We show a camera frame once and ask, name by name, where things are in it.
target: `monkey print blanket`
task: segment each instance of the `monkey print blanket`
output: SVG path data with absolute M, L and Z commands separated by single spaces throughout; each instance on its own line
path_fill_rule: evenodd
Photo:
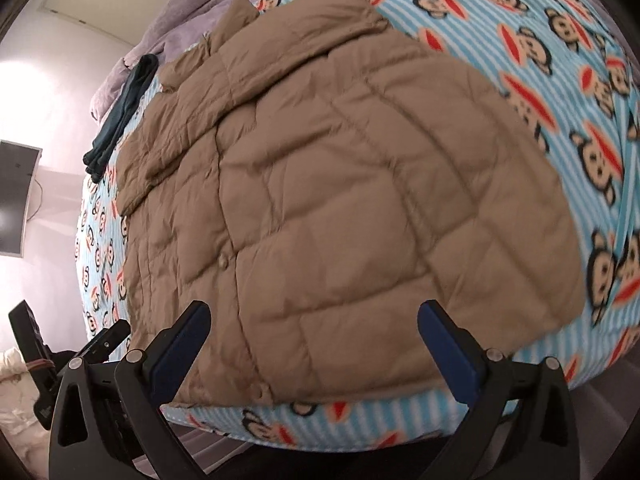
M 260 0 L 259 10 L 291 0 Z M 518 352 L 556 355 L 575 387 L 640 336 L 638 89 L 625 52 L 585 0 L 369 0 L 399 30 L 456 56 L 499 88 L 559 173 L 580 245 L 587 303 L 559 333 Z M 157 80 L 127 127 L 129 135 Z M 127 317 L 126 222 L 111 204 L 114 154 L 103 182 L 84 192 L 77 242 L 88 331 Z M 114 358 L 121 358 L 124 348 Z M 174 422 L 305 450 L 349 451 L 452 433 L 465 414 L 448 392 L 405 399 L 266 408 L 167 408 Z

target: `bed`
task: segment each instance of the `bed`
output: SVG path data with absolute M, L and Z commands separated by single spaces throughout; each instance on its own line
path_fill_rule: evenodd
M 174 28 L 158 28 L 155 36 L 143 40 L 145 45 L 123 59 L 114 69 L 94 99 L 92 113 L 101 120 L 113 103 L 128 67 L 143 50 L 154 52 L 163 62 L 177 57 L 189 44 L 198 41 L 219 18 L 230 0 L 207 0 L 198 10 L 172 17 Z M 273 6 L 284 5 L 291 0 L 251 0 L 258 10 L 268 12 Z M 638 226 L 640 226 L 640 203 L 633 199 L 640 186 L 640 163 L 638 159 L 638 90 L 631 84 L 631 71 L 638 62 L 632 51 L 624 49 L 619 41 L 622 35 L 616 31 L 610 18 L 603 17 L 590 0 L 370 0 L 396 28 L 407 34 L 418 36 L 428 47 L 446 50 L 479 68 L 505 93 L 517 94 L 522 90 L 522 81 L 501 76 L 501 63 L 517 64 L 524 74 L 533 66 L 538 72 L 526 82 L 532 86 L 544 81 L 552 72 L 562 72 L 561 63 L 571 63 L 573 78 L 581 82 L 580 92 L 572 98 L 580 105 L 590 108 L 588 118 L 582 121 L 583 128 L 572 137 L 574 149 L 582 159 L 567 163 L 568 155 L 556 150 L 556 138 L 550 130 L 569 130 L 568 114 L 556 111 L 550 115 L 543 110 L 536 115 L 533 133 L 540 148 L 550 153 L 552 164 L 562 177 L 567 189 L 574 221 L 581 232 L 581 252 L 584 270 L 590 276 L 590 300 L 583 314 L 559 333 L 549 334 L 535 344 L 514 355 L 517 360 L 539 362 L 545 355 L 556 355 L 566 372 L 566 380 L 572 388 L 589 381 L 615 363 L 640 336 L 639 275 L 636 272 Z M 488 66 L 486 56 L 480 55 L 470 46 L 472 41 L 485 40 L 479 32 L 454 23 L 467 19 L 468 9 L 483 6 L 492 22 L 492 34 L 498 34 L 492 43 L 495 57 L 500 62 Z M 532 25 L 519 25 L 518 18 L 533 7 L 545 8 L 546 16 L 531 20 Z M 429 13 L 430 26 L 422 19 L 414 18 L 419 13 Z M 549 34 L 560 35 L 554 23 L 570 15 L 576 33 L 566 44 L 556 46 L 553 52 L 546 49 L 551 41 Z M 180 34 L 172 35 L 174 29 Z M 523 45 L 537 41 L 540 49 L 527 54 Z M 570 53 L 581 52 L 580 62 L 567 61 Z M 614 92 L 600 92 L 598 82 L 612 81 Z M 157 78 L 140 101 L 137 112 L 127 125 L 120 144 L 111 157 L 106 174 L 101 182 L 93 184 L 89 179 L 82 192 L 82 208 L 76 239 L 78 276 L 84 299 L 88 336 L 101 328 L 110 326 L 118 319 L 128 319 L 127 290 L 122 266 L 127 243 L 127 222 L 120 218 L 115 207 L 116 174 L 115 163 L 122 142 L 129 137 L 143 118 L 151 99 L 161 91 Z M 619 143 L 607 143 L 602 132 L 613 132 Z M 590 174 L 588 166 L 589 146 L 600 146 L 609 178 L 600 183 Z M 583 201 L 583 191 L 595 188 L 600 201 L 592 207 Z M 608 214 L 606 206 L 615 204 L 615 214 Z M 605 296 L 600 290 L 601 279 L 596 272 L 607 274 L 614 262 L 624 262 L 619 280 L 607 277 L 610 283 Z M 112 358 L 119 360 L 128 349 L 123 344 Z M 177 424 L 213 430 L 220 434 L 257 444 L 308 451 L 360 451 L 388 447 L 416 439 L 451 434 L 465 414 L 450 394 L 443 390 L 430 390 L 410 397 L 361 402 L 333 402 L 326 405 L 286 404 L 268 408 L 245 406 L 242 408 L 216 408 L 194 406 L 192 408 L 165 407 L 166 418 Z

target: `brown puffer jacket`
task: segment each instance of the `brown puffer jacket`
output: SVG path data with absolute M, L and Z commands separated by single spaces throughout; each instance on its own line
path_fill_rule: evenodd
M 212 332 L 176 401 L 412 394 L 440 383 L 436 298 L 511 352 L 580 314 L 559 178 L 491 83 L 366 0 L 236 0 L 161 72 L 118 159 L 132 348 L 192 300 Z

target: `television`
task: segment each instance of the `television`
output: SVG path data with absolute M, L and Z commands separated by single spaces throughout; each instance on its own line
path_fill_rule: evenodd
M 21 258 L 42 149 L 0 140 L 0 256 Z

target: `dark folded clothing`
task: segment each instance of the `dark folded clothing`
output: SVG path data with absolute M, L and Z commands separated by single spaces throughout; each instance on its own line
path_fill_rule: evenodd
M 158 70 L 158 58 L 154 54 L 145 54 L 129 73 L 122 94 L 113 105 L 111 113 L 104 121 L 100 133 L 95 137 L 92 149 L 84 154 L 82 162 L 91 180 L 96 184 L 104 176 L 111 154 L 122 136 L 138 104 Z

